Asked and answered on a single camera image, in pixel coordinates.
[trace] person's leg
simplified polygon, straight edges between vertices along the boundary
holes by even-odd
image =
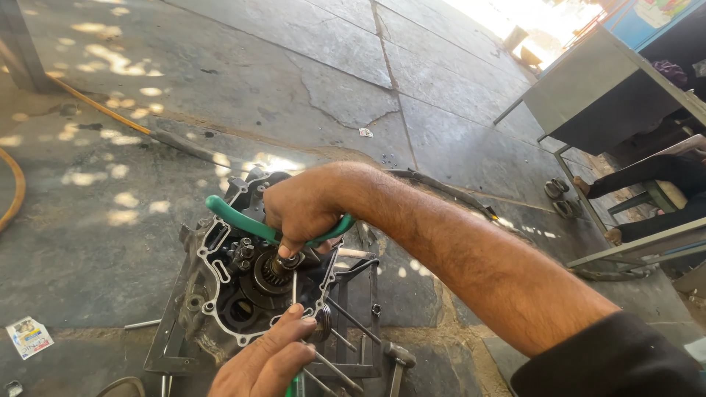
[[[706,184],[706,165],[684,156],[658,155],[597,179],[592,185],[581,177],[575,177],[574,184],[587,199],[597,199],[612,191],[653,179],[671,182],[689,197],[706,187],[702,186]]]
[[[609,230],[606,233],[606,238],[613,243],[631,242],[704,218],[706,217],[706,195],[701,196],[695,196],[684,208],[673,213],[665,213],[654,218],[619,225],[615,229]]]

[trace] fingernail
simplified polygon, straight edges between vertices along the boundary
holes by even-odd
[[[282,257],[282,258],[291,258],[292,257],[292,250],[289,248],[285,247],[284,245],[280,245],[280,248],[277,250],[277,253]]]

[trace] green pliers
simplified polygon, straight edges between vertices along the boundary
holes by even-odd
[[[236,211],[234,208],[229,206],[228,203],[223,201],[223,199],[219,196],[207,197],[205,204],[208,209],[213,211],[214,214],[220,216],[221,219],[223,219],[227,224],[231,226],[235,226],[239,229],[245,230],[246,232],[252,233],[255,236],[262,237],[270,244],[279,244],[280,241],[282,241],[282,233],[279,230],[273,229],[265,225],[264,223],[260,223],[252,218],[248,218],[247,216],[243,215],[242,213]],[[340,236],[343,233],[346,233],[348,229],[350,229],[354,224],[355,219],[353,219],[353,217],[349,213],[346,213],[345,215],[343,215],[343,218],[341,218],[341,220],[339,220],[338,223],[334,225],[329,231],[315,239],[307,241],[306,246],[316,248],[322,242]]]

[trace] hand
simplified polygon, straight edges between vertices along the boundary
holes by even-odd
[[[313,317],[301,318],[304,307],[293,304],[255,342],[221,367],[208,397],[283,396],[297,372],[314,357],[314,346],[297,342],[316,328]]]
[[[265,190],[265,220],[283,234],[279,254],[289,258],[306,241],[327,232],[343,215],[336,188],[369,166],[354,162],[333,162],[302,172]],[[327,252],[336,239],[317,249]]]

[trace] forearm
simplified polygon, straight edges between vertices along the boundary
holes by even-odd
[[[618,311],[499,227],[370,167],[350,167],[332,186],[340,210],[392,237],[527,356]]]

